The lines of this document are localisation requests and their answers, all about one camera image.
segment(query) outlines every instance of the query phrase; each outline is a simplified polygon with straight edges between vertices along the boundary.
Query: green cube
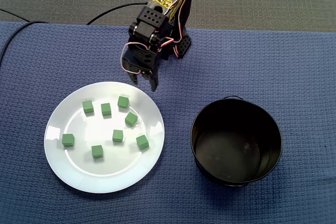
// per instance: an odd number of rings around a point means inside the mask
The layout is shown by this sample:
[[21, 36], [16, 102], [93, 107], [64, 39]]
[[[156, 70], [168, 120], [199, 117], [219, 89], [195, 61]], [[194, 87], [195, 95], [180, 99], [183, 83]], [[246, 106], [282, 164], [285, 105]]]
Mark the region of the green cube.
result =
[[103, 147], [101, 145], [95, 145], [91, 147], [92, 157], [102, 157], [103, 156]]
[[113, 131], [113, 141], [114, 142], [122, 142], [124, 138], [124, 133], [122, 131], [119, 130], [114, 130]]
[[149, 143], [145, 135], [139, 136], [136, 139], [137, 139], [137, 143], [140, 149], [145, 149], [149, 147]]
[[111, 105], [109, 103], [103, 103], [101, 105], [101, 113], [103, 115], [111, 115]]
[[119, 97], [118, 99], [118, 107], [127, 109], [128, 108], [128, 98], [127, 97]]
[[82, 105], [85, 114], [93, 112], [93, 105], [91, 100], [82, 102]]
[[63, 134], [62, 144], [63, 146], [73, 146], [75, 143], [75, 137], [73, 134]]
[[125, 123], [134, 126], [138, 120], [138, 116], [134, 115], [132, 112], [128, 113], [128, 115], [125, 118]]

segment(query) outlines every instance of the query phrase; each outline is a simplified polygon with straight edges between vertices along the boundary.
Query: blue textured fabric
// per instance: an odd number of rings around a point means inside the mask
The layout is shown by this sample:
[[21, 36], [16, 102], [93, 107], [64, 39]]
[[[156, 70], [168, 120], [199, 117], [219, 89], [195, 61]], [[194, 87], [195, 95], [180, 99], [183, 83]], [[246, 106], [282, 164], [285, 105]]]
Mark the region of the blue textured fabric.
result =
[[[0, 23], [0, 48], [21, 23]], [[123, 191], [94, 195], [50, 169], [44, 132], [54, 108], [100, 81], [131, 84], [119, 65], [127, 28], [34, 24], [0, 66], [0, 223], [330, 223], [336, 220], [336, 34], [190, 29], [183, 60], [163, 61], [159, 87], [139, 88], [165, 123], [162, 155]], [[277, 121], [275, 170], [243, 188], [198, 171], [190, 129], [198, 111], [235, 94]]]

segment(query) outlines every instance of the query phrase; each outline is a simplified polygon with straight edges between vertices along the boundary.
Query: robotic arm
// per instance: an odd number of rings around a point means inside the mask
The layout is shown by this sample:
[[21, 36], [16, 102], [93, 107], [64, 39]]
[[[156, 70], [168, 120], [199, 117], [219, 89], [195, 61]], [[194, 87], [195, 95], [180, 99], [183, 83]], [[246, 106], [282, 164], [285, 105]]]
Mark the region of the robotic arm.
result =
[[149, 0], [131, 24], [120, 63], [135, 85], [142, 74], [155, 91], [160, 60], [168, 60], [172, 54], [183, 58], [191, 45], [185, 29], [190, 6], [191, 0]]

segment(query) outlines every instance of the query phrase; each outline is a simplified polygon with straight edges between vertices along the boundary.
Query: black metal bucket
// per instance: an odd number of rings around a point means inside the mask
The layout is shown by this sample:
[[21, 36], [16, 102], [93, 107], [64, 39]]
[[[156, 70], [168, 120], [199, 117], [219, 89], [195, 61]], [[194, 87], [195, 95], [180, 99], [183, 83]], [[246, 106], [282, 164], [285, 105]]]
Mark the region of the black metal bucket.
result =
[[200, 111], [192, 126], [191, 146], [198, 168], [208, 179], [243, 186], [276, 167], [282, 137], [264, 109], [231, 95]]

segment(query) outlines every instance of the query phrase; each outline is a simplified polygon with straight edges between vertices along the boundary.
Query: plate rim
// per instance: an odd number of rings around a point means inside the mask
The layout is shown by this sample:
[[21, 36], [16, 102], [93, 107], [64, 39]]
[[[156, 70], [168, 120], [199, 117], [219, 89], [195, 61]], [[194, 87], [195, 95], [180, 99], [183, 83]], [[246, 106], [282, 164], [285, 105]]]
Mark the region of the plate rim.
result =
[[[51, 166], [50, 161], [49, 161], [48, 156], [47, 156], [47, 151], [46, 151], [46, 134], [47, 134], [47, 129], [48, 129], [49, 121], [50, 121], [52, 115], [54, 114], [54, 112], [56, 111], [56, 109], [58, 108], [58, 106], [59, 106], [65, 99], [67, 99], [69, 96], [71, 96], [73, 93], [77, 92], [77, 91], [80, 90], [80, 89], [86, 88], [86, 87], [91, 86], [91, 85], [100, 84], [100, 83], [121, 83], [121, 84], [124, 84], [124, 85], [127, 85], [127, 86], [131, 86], [132, 88], [138, 89], [140, 92], [144, 93], [149, 99], [151, 99], [152, 102], [153, 102], [153, 103], [155, 104], [155, 106], [157, 107], [157, 109], [159, 110], [159, 113], [160, 113], [160, 117], [161, 117], [161, 121], [162, 121], [162, 129], [163, 129], [163, 143], [162, 143], [162, 148], [160, 149], [160, 153], [159, 153], [157, 159], [155, 160], [153, 166], [152, 166], [150, 169], [148, 169], [148, 171], [147, 171], [141, 178], [139, 178], [137, 181], [135, 181], [134, 183], [132, 183], [132, 184], [130, 184], [130, 185], [127, 185], [127, 186], [125, 186], [125, 187], [122, 187], [122, 188], [120, 188], [120, 189], [118, 189], [118, 190], [112, 190], [112, 191], [100, 191], [100, 192], [97, 192], [97, 191], [88, 191], [88, 190], [83, 190], [83, 189], [77, 188], [76, 186], [73, 186], [73, 185], [71, 185], [71, 184], [65, 182], [65, 181], [64, 181], [64, 180], [63, 180], [63, 179], [62, 179], [62, 178], [55, 172], [55, 170], [54, 170], [53, 167]], [[76, 190], [84, 191], [84, 192], [86, 192], [86, 193], [91, 193], [91, 194], [109, 194], [109, 193], [115, 193], [116, 191], [124, 190], [124, 189], [126, 189], [126, 188], [128, 188], [128, 187], [133, 186], [134, 184], [136, 184], [136, 183], [139, 182], [140, 180], [142, 180], [142, 179], [143, 179], [143, 178], [144, 178], [144, 177], [145, 177], [145, 176], [146, 176], [146, 175], [147, 175], [147, 174], [154, 168], [154, 166], [155, 166], [156, 163], [158, 162], [158, 160], [159, 160], [159, 158], [160, 158], [160, 156], [161, 156], [161, 153], [162, 153], [162, 149], [163, 149], [163, 145], [164, 145], [164, 139], [165, 139], [165, 130], [164, 130], [164, 122], [163, 122], [163, 118], [162, 118], [161, 111], [160, 111], [159, 107], [156, 105], [156, 103], [153, 101], [153, 99], [152, 99], [148, 94], [146, 94], [146, 93], [145, 93], [144, 91], [142, 91], [141, 89], [139, 89], [139, 88], [137, 88], [137, 87], [134, 87], [134, 86], [132, 86], [132, 85], [129, 85], [129, 84], [127, 84], [127, 83], [124, 83], [124, 82], [118, 82], [118, 81], [101, 81], [101, 82], [91, 83], [91, 84], [89, 84], [89, 85], [86, 85], [86, 86], [83, 86], [83, 87], [81, 87], [81, 88], [79, 88], [79, 89], [76, 89], [74, 92], [72, 92], [71, 94], [67, 95], [67, 96], [66, 96], [66, 97], [65, 97], [65, 98], [64, 98], [64, 99], [63, 99], [63, 100], [56, 106], [56, 108], [53, 110], [52, 114], [50, 115], [49, 120], [48, 120], [48, 123], [47, 123], [47, 125], [46, 125], [46, 129], [45, 129], [45, 132], [44, 132], [43, 146], [44, 146], [44, 152], [45, 152], [45, 155], [46, 155], [46, 158], [47, 158], [47, 161], [48, 161], [48, 164], [49, 164], [51, 170], [52, 170], [52, 171], [54, 172], [54, 174], [55, 174], [61, 181], [63, 181], [65, 184], [67, 184], [68, 186], [70, 186], [70, 187], [72, 187], [72, 188], [74, 188], [74, 189], [76, 189]]]

